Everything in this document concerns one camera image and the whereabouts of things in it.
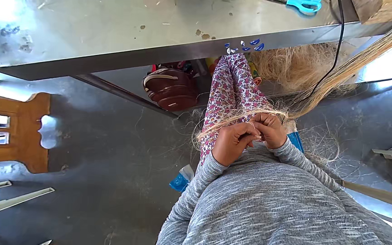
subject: hand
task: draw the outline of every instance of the hand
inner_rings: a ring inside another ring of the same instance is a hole
[[[249,122],[262,133],[261,140],[266,142],[267,148],[280,148],[287,141],[287,134],[277,116],[258,113]]]
[[[221,128],[211,153],[214,159],[227,167],[237,160],[243,150],[253,147],[253,140],[260,140],[260,132],[251,123],[238,123]]]

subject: gray floor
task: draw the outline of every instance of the gray floor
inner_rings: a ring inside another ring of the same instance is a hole
[[[140,83],[148,70],[98,75],[146,96]],[[7,91],[24,100],[34,92],[53,94],[51,117],[41,129],[43,144],[53,147],[53,172],[30,174],[22,164],[0,163],[0,181],[14,184],[0,189],[0,200],[50,186],[56,192],[1,211],[0,245],[49,239],[59,245],[153,244],[179,197],[169,182],[184,165],[195,167],[199,160],[188,135],[194,125],[72,78],[1,82],[0,92]],[[392,191],[392,162],[370,153],[370,148],[392,147],[392,90],[372,85],[350,98],[326,99],[297,124],[312,128],[325,126],[325,120],[329,130],[338,130],[341,159],[348,160],[342,177]],[[387,208],[374,200],[368,204]]]

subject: brown bag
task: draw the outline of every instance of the brown bag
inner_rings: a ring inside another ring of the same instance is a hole
[[[180,70],[156,70],[144,78],[143,88],[151,100],[168,111],[182,111],[197,103],[194,81]]]

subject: natural fiber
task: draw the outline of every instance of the natural fiber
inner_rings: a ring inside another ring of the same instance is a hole
[[[203,137],[210,135],[211,133],[213,133],[215,131],[218,131],[223,126],[229,125],[231,122],[237,121],[238,119],[245,117],[247,115],[254,115],[257,113],[267,113],[267,114],[271,114],[271,115],[276,115],[281,120],[286,120],[288,118],[288,113],[286,111],[275,110],[274,107],[272,107],[272,106],[265,106],[265,107],[251,109],[251,110],[233,109],[233,110],[231,110],[231,112],[229,112],[224,117],[222,117],[218,123],[209,127],[205,131],[198,133],[196,136],[196,139],[197,139],[197,141],[200,142]]]
[[[308,98],[296,105],[296,108],[290,116],[292,118],[298,118],[311,111],[317,104],[326,97],[336,87],[343,84],[352,75],[356,74],[362,67],[372,62],[385,52],[392,48],[392,30],[390,30],[385,36],[378,41],[374,42],[364,51],[358,53],[344,64],[335,68],[329,76],[327,76],[315,89],[315,92],[311,95],[313,87],[308,88],[305,92],[301,93],[294,100],[299,102],[305,98]]]
[[[314,93],[313,86],[310,86],[306,91],[299,94],[293,99],[294,102],[300,102],[295,104],[295,109],[281,109],[278,110],[277,106],[267,106],[265,108],[254,108],[251,110],[246,109],[235,109],[229,114],[224,116],[218,123],[206,129],[205,131],[197,134],[197,141],[200,140],[215,131],[218,131],[221,127],[229,125],[242,117],[249,114],[256,113],[268,113],[272,115],[279,116],[282,120],[287,118],[298,118],[311,111],[324,97],[326,97],[330,92],[332,92],[336,87],[342,85],[346,80],[351,78],[356,74],[362,67],[366,64],[372,62],[374,59],[378,58],[380,55],[392,48],[392,30],[390,30],[384,37],[374,42],[364,51],[358,53],[353,58],[349,59],[344,64],[335,68],[315,89]]]
[[[288,93],[316,85],[334,64],[336,50],[335,42],[327,42],[252,52],[250,58],[262,79]]]

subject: pink floral leggings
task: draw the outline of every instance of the pink floral leggings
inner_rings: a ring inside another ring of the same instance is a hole
[[[232,109],[252,110],[268,103],[265,95],[253,82],[250,68],[244,55],[232,54],[223,56],[220,58],[214,70],[210,99],[206,107],[205,122],[202,131],[219,122]],[[229,125],[247,122],[252,116],[248,115],[231,122]],[[203,164],[205,157],[214,147],[218,135],[218,132],[213,132],[202,138],[200,145],[200,165]]]

